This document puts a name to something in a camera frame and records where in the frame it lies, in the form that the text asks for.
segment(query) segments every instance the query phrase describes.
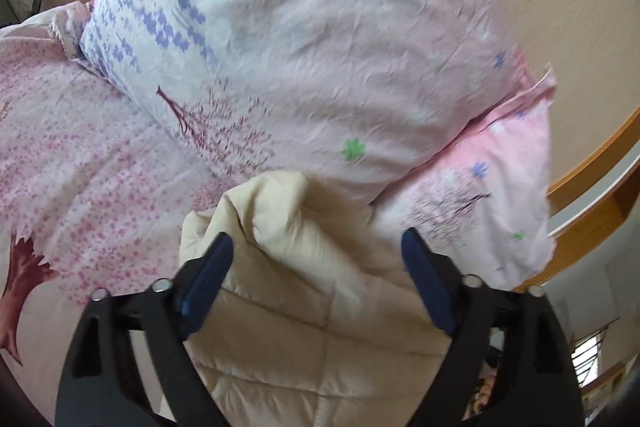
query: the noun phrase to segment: bed sheet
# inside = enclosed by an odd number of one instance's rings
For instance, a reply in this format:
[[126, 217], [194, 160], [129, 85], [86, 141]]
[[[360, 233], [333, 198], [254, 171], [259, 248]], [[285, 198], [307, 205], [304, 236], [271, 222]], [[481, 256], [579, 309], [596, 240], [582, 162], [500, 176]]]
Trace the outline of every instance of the bed sheet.
[[68, 60], [47, 33], [61, 10], [0, 34], [0, 353], [50, 421], [87, 295], [172, 276], [184, 216], [228, 188]]

